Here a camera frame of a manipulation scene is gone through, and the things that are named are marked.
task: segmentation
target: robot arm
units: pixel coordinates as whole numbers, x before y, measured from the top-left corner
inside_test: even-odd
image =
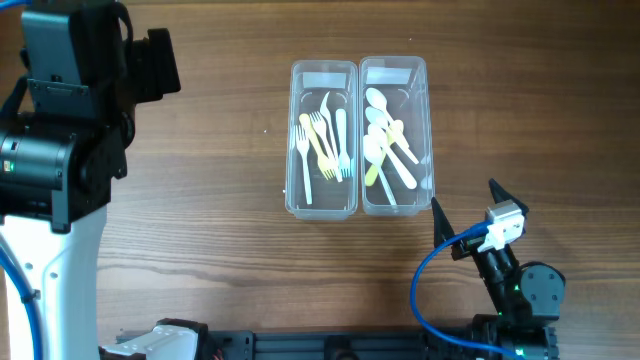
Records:
[[[556,359],[555,331],[548,325],[560,317],[565,277],[541,262],[519,264],[509,244],[526,232],[529,208],[493,179],[489,188],[496,203],[485,214],[485,220],[491,222],[489,232],[463,238],[451,247],[454,261],[473,259],[498,313],[476,315],[470,338],[526,354],[527,359]],[[435,198],[432,206],[437,247],[455,233]],[[491,358],[486,353],[478,355]]]
[[[0,245],[37,294],[42,358],[98,359],[107,355],[98,353],[96,263],[111,179],[127,174],[135,105],[180,90],[171,39],[154,29],[134,41],[114,0],[34,4],[22,29],[27,74],[0,112]],[[27,90],[35,111],[19,114]],[[12,358],[33,358],[8,289]]]

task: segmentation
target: wood grain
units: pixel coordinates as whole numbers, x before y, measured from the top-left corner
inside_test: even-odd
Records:
[[[100,248],[102,343],[164,317],[218,330],[417,325],[409,283],[430,211],[301,222],[282,191],[291,64],[406,54],[428,64],[436,192],[454,227],[482,218],[495,177],[532,209],[518,258],[567,276],[563,359],[637,358],[637,3],[130,3],[137,37],[170,29],[183,90],[138,107]],[[18,15],[0,15],[3,98],[22,71]],[[470,261],[441,255],[423,279],[436,323],[492,311]]]

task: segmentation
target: clear plastic box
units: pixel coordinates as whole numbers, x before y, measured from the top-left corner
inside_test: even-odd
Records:
[[[379,178],[371,186],[366,184],[371,163],[364,158],[361,140],[360,175],[364,211],[379,216],[415,215],[431,207],[431,198],[435,194],[426,63],[422,58],[413,56],[371,56],[362,59],[358,99],[360,139],[367,134],[370,124],[365,116],[365,109],[371,105],[365,95],[370,87],[378,89],[386,97],[387,111],[391,117],[403,121],[403,134],[409,150],[419,162],[414,164],[397,144],[391,145],[393,152],[415,178],[417,186],[409,189],[387,156],[382,163],[382,170],[397,204],[390,205]]]
[[[307,162],[312,203],[307,204],[302,157],[296,148],[296,125],[301,125],[301,114],[319,111],[327,98],[336,147],[340,152],[340,140],[336,124],[336,110],[346,111],[346,149],[350,161],[351,176],[327,180],[318,166],[318,156],[309,141]],[[287,174],[285,206],[299,219],[344,220],[358,207],[358,71],[354,63],[333,60],[305,60],[293,64],[289,103],[289,140],[287,144]],[[331,144],[327,125],[327,139]],[[323,141],[318,141],[324,149]]]

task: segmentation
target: plastic spoon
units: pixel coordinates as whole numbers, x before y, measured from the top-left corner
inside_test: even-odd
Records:
[[[382,187],[384,188],[385,194],[387,194],[387,199],[389,199],[389,204],[397,205],[396,199],[393,197],[393,192],[391,192],[391,187],[387,182],[387,178],[384,176],[382,172],[382,149],[378,145],[378,141],[371,137],[370,135],[365,135],[362,138],[362,148],[364,150],[364,158],[367,159],[371,165],[375,166],[378,169],[378,174],[380,175],[380,182],[382,182]]]
[[[402,149],[402,151],[404,151],[404,153],[407,154],[409,159],[411,159],[411,161],[413,161],[414,164],[418,163],[418,158],[416,158],[416,156],[413,155],[411,150],[409,150],[409,143],[407,142],[407,139],[404,137],[404,135],[402,135],[402,131],[395,131],[394,130],[395,121],[391,122],[391,128],[389,128],[389,124],[387,123],[387,120],[385,119],[384,113],[382,111],[380,111],[379,109],[373,108],[371,106],[368,106],[365,109],[364,114],[365,114],[367,120],[369,120],[370,123],[372,123],[374,125],[378,125],[381,128],[385,129],[387,131],[387,133],[390,133],[391,136],[393,136],[393,139],[395,140],[395,142],[400,147],[400,149]]]
[[[394,120],[393,125],[391,125],[391,129],[402,133],[404,131],[404,123],[402,122],[402,120]],[[387,144],[391,146],[394,142],[395,140],[391,136],[391,133],[387,133]],[[387,152],[383,151],[382,161],[384,161],[385,156],[387,156]],[[375,166],[370,166],[369,170],[367,170],[367,174],[364,177],[364,184],[366,186],[372,186],[373,184],[375,184],[376,178],[378,178],[378,168]]]
[[[387,135],[384,133],[384,130],[378,125],[369,125],[369,136],[372,136],[378,142],[378,145],[382,147],[387,152],[389,159],[395,166],[398,171],[398,175],[402,179],[402,182],[409,189],[415,189],[418,186],[416,179],[411,175],[406,166],[398,159],[396,154],[391,150],[389,144],[387,144]]]
[[[391,124],[393,122],[393,118],[387,111],[387,98],[384,97],[384,94],[382,94],[380,90],[376,88],[368,88],[365,96],[367,97],[367,101],[369,102],[369,104],[371,104],[371,106],[373,106],[374,108],[382,111],[384,116],[387,117],[389,124]]]

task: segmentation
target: plastic cutlery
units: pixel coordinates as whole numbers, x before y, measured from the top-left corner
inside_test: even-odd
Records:
[[[324,144],[324,148],[327,150],[327,156],[329,157],[329,160],[331,160],[331,168],[336,175],[336,179],[338,179],[338,182],[342,182],[342,174],[340,174],[340,169],[338,168],[338,159],[333,155],[331,147],[329,146],[329,141],[327,141],[327,123],[324,122],[322,115],[317,111],[311,114],[311,119],[313,129],[316,131],[316,134],[320,136],[320,139],[322,139],[322,143]]]
[[[371,124],[378,125],[384,130],[386,130],[387,133],[390,133],[390,135],[394,138],[396,144],[398,144],[400,149],[404,151],[404,153],[409,157],[409,159],[411,159],[411,161],[413,161],[414,164],[418,164],[418,158],[416,158],[416,156],[413,155],[413,152],[411,152],[411,150],[409,149],[409,143],[407,142],[407,139],[402,134],[402,131],[394,131],[393,127],[394,127],[395,121],[391,122],[391,128],[390,128],[389,123],[384,118],[384,114],[382,113],[382,111],[376,108],[373,108],[371,106],[368,106],[365,109],[364,113],[367,120],[369,120]]]
[[[384,97],[384,94],[382,94],[380,90],[376,88],[368,88],[365,96],[367,97],[367,101],[369,102],[369,104],[371,104],[371,106],[373,106],[374,108],[382,111],[384,116],[387,117],[387,121],[389,121],[389,124],[391,124],[393,122],[393,118],[387,111],[387,98]]]
[[[309,180],[309,164],[307,164],[307,154],[309,153],[309,138],[300,125],[296,125],[296,147],[302,157],[302,171],[304,173],[304,193],[307,196],[307,205],[311,205],[311,181]]]
[[[332,162],[322,152],[322,147],[318,142],[316,133],[313,131],[313,128],[311,127],[311,118],[309,118],[308,114],[300,114],[300,116],[298,117],[298,120],[300,121],[300,125],[302,125],[302,128],[304,129],[304,131],[307,133],[307,137],[311,140],[311,145],[313,145],[313,149],[316,151],[316,154],[318,154],[318,168],[320,169],[320,172],[322,172],[322,175],[324,176],[325,179],[327,180],[333,179],[335,174],[333,172]]]
[[[391,187],[387,182],[387,178],[384,176],[382,172],[382,149],[378,145],[378,141],[373,138],[371,135],[365,135],[362,138],[362,148],[364,150],[364,157],[367,159],[371,165],[375,166],[378,169],[378,173],[380,175],[380,182],[382,182],[382,187],[384,188],[385,194],[387,194],[387,199],[389,199],[389,204],[397,205],[396,199],[393,197],[393,192],[391,191]]]
[[[364,114],[367,118],[367,120],[369,120],[369,122],[371,124],[375,124],[380,126],[381,128],[383,128],[385,131],[389,130],[389,122],[387,121],[386,117],[384,116],[384,114],[382,113],[382,111],[371,107],[371,106],[367,106],[367,108],[364,111]],[[404,135],[402,135],[402,133],[399,134],[390,134],[391,136],[393,136],[394,141],[396,143],[398,143],[398,146],[406,146],[409,147],[409,143],[407,143],[407,139],[405,139]]]
[[[329,108],[327,108],[327,99],[329,98],[329,93],[331,91],[327,91],[324,99],[322,99],[322,104],[320,105],[320,114],[327,120],[327,124],[329,125],[329,137],[331,138],[331,149],[333,151],[333,158],[338,160],[338,148],[336,147],[336,138],[333,136],[333,125],[331,125],[331,112],[329,112]]]
[[[351,177],[351,160],[347,152],[347,112],[344,109],[336,110],[336,125],[340,141],[340,156],[338,156],[340,171],[343,177]]]
[[[413,175],[411,175],[407,167],[404,166],[402,161],[398,159],[396,154],[389,147],[389,144],[387,143],[387,135],[385,134],[384,130],[382,130],[382,128],[378,125],[369,125],[369,136],[375,138],[375,140],[378,142],[378,145],[387,152],[389,159],[398,171],[398,175],[400,175],[400,178],[402,179],[402,182],[405,184],[405,186],[409,189],[415,189],[416,186],[418,186],[416,179],[413,177]]]
[[[391,125],[391,128],[396,132],[402,133],[404,131],[404,123],[402,122],[402,120],[394,120],[393,125]],[[393,144],[394,142],[395,140],[393,139],[393,136],[391,136],[390,133],[387,133],[387,144],[391,146],[391,144]],[[383,150],[383,153],[382,153],[383,161],[385,156],[387,156],[387,152]],[[369,170],[367,170],[367,174],[364,177],[364,184],[366,186],[372,186],[373,184],[375,184],[377,178],[378,178],[378,168],[375,166],[370,166]]]

